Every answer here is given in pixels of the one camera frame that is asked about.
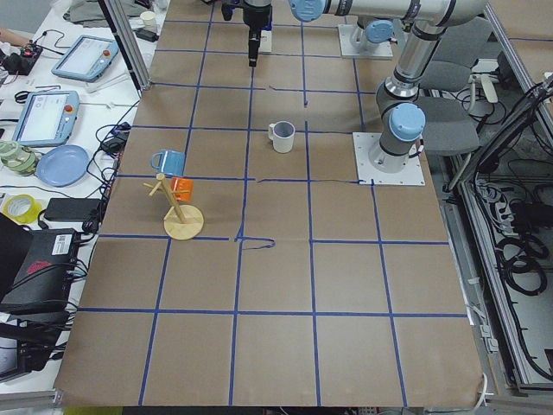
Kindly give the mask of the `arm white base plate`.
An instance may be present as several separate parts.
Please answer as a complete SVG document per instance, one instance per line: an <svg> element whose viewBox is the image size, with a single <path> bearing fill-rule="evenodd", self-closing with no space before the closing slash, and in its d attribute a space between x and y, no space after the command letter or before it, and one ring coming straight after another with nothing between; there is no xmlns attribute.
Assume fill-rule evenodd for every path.
<svg viewBox="0 0 553 415"><path fill-rule="evenodd" d="M338 33L343 58L390 61L393 57L388 40L380 43L368 41L365 31L357 24L339 24Z"/></svg>
<svg viewBox="0 0 553 415"><path fill-rule="evenodd" d="M424 186L416 146L413 144L406 155L391 156L381 149L380 137L380 133L353 133L358 182L375 186Z"/></svg>

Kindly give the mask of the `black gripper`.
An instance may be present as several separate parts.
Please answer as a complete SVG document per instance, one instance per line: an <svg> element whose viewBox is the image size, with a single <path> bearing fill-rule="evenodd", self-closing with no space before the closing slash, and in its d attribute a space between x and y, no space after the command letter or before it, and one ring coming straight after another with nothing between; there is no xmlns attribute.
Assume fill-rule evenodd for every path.
<svg viewBox="0 0 553 415"><path fill-rule="evenodd" d="M221 13L225 21L228 22L232 19L235 9L243 10L243 21L249 28L248 65L255 67L262 30L270 25L271 0L223 0Z"/></svg>

